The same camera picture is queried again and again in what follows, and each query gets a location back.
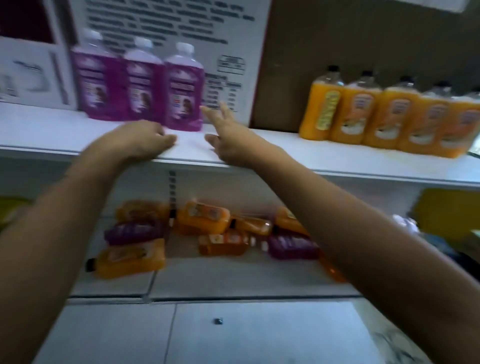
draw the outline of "shelf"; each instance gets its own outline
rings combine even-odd
[[[85,261],[88,258],[97,257],[107,247],[107,243],[103,240],[103,232],[114,223],[113,218],[101,218],[99,220],[88,247]],[[84,265],[82,265],[77,282],[70,295],[73,298],[105,298],[108,300],[111,298],[143,297],[148,292],[153,275],[153,272],[148,272],[116,279],[100,279],[94,273],[85,272]]]
[[[71,158],[121,124],[92,120],[76,111],[8,103],[0,103],[0,117],[0,156],[19,158]],[[254,131],[322,175],[480,188],[480,160],[473,156],[447,159],[308,141],[296,133]],[[175,131],[179,136],[177,145],[154,161],[188,168],[229,168],[203,138],[205,133],[212,132],[209,124],[201,133]]]
[[[196,237],[172,235],[167,265],[156,273],[149,297],[156,301],[358,297],[334,282],[314,260],[275,260],[258,248],[239,257],[198,254]]]

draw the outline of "white sign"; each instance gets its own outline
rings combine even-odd
[[[117,54],[133,38],[153,40],[162,59],[178,41],[195,46],[205,67],[204,104],[225,101],[248,124],[262,56],[270,0],[70,0],[79,39],[82,28],[102,33]]]

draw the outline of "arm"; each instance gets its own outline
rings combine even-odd
[[[282,149],[204,108],[221,159],[253,169],[327,256],[436,363],[478,363],[480,285],[421,238],[297,163]]]
[[[0,363],[30,363],[63,308],[115,179],[175,143],[150,121],[93,142],[0,236]]]

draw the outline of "purple bottle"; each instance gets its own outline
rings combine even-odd
[[[308,236],[279,229],[268,237],[268,252],[275,259],[318,259],[320,248]]]
[[[168,225],[159,222],[127,222],[105,230],[103,236],[109,245],[125,245],[167,239],[168,231]]]
[[[165,125],[170,129],[198,132],[203,123],[200,105],[205,82],[204,67],[192,58],[194,48],[191,44],[179,42],[177,51],[165,60]]]
[[[102,35],[84,29],[84,40],[72,48],[82,109],[92,119],[129,119],[123,61],[109,52]]]
[[[135,37],[135,49],[128,51],[125,63],[128,74],[128,97],[132,120],[163,123],[165,116],[164,66],[152,53],[150,39]]]

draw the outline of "hand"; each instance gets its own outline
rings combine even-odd
[[[171,148],[176,140],[176,135],[165,135],[159,123],[131,121],[90,144],[75,160],[69,174],[118,174],[132,163],[155,158]]]
[[[218,157],[228,164],[253,169],[255,163],[282,151],[249,128],[237,123],[232,111],[220,102],[221,115],[206,106],[200,106],[202,113],[215,126],[218,135],[206,134],[205,140],[215,148]]]

